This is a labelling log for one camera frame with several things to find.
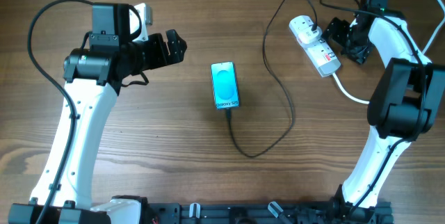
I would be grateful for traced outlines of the blue screen smartphone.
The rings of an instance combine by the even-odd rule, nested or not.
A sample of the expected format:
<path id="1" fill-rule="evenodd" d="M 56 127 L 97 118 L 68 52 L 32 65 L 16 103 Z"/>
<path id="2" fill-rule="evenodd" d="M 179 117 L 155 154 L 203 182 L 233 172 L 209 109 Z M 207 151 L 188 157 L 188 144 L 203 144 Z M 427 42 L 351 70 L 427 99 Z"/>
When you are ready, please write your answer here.
<path id="1" fill-rule="evenodd" d="M 234 63 L 211 64 L 213 97 L 217 109 L 230 109 L 240 104 Z"/>

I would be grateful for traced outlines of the white usb charger adapter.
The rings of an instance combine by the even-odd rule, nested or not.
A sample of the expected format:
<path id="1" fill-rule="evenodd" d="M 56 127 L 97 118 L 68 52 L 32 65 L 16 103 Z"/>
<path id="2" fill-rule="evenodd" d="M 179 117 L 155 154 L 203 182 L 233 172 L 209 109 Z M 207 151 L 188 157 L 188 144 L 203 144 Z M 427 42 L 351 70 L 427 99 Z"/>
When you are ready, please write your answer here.
<path id="1" fill-rule="evenodd" d="M 299 43 L 306 47 L 314 42 L 316 42 L 321 36 L 321 29 L 317 27 L 314 31 L 311 27 L 301 30 L 298 34 Z"/>

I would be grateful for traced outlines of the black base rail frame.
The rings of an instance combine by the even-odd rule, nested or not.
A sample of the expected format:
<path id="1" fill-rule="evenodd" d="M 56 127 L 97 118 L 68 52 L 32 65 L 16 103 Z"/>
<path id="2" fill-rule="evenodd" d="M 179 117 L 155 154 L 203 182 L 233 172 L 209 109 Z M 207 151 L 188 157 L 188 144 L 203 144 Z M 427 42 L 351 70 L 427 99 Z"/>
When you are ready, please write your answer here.
<path id="1" fill-rule="evenodd" d="M 146 200 L 114 198 L 90 210 L 106 214 L 93 223 L 158 223 L 158 224 L 242 224 L 242 223 L 368 223 L 393 224 L 394 217 L 389 202 L 379 203 L 368 209 L 352 207 L 337 202 L 302 202 L 300 204 L 267 205 L 190 205 L 179 203 L 152 203 Z"/>

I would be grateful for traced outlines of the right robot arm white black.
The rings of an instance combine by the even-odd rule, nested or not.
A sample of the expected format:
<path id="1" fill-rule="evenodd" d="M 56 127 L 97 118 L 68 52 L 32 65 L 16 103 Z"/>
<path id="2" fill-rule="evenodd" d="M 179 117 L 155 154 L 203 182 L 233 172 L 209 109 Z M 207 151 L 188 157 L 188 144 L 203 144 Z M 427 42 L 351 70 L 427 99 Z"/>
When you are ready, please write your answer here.
<path id="1" fill-rule="evenodd" d="M 425 57 L 409 35 L 404 15 L 388 0 L 356 0 L 352 23 L 334 18 L 322 34 L 358 64 L 377 49 L 385 71 L 368 108 L 369 137 L 341 192 L 351 211 L 377 204 L 399 156 L 435 122 L 444 93 L 444 66 Z"/>

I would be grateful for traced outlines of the white power strip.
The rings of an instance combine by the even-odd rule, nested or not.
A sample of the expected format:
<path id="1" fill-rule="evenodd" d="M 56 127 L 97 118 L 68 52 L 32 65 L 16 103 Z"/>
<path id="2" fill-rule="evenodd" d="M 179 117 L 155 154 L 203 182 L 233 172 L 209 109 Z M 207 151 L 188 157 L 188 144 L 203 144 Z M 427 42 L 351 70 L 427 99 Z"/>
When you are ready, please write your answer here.
<path id="1" fill-rule="evenodd" d="M 308 55 L 310 61 L 312 62 L 318 73 L 322 77 L 328 77 L 334 74 L 341 66 L 341 63 L 337 58 L 336 54 L 334 53 L 333 49 L 329 46 L 329 44 L 326 41 L 324 41 L 324 39 L 322 39 L 321 36 L 316 42 L 306 47 L 303 47 L 299 43 L 297 37 L 297 34 L 301 30 L 306 29 L 308 27 L 311 27 L 311 29 L 314 31 L 313 29 L 314 26 L 315 23 L 307 15 L 297 16 L 289 22 L 289 28 L 292 34 L 294 34 L 296 41 Z"/>

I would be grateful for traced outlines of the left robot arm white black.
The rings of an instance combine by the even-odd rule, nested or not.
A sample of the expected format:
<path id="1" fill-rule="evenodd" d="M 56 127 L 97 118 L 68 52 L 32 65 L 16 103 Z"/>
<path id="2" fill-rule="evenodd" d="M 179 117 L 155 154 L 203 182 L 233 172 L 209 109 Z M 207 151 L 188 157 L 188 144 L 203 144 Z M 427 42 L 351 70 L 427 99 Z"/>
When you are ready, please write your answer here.
<path id="1" fill-rule="evenodd" d="M 9 223 L 158 223 L 146 198 L 118 195 L 92 205 L 92 176 L 107 118 L 125 79 L 146 86 L 147 70 L 180 63 L 187 44 L 175 30 L 146 32 L 144 6 L 93 3 L 92 30 L 63 64 L 63 110 L 44 171 Z"/>

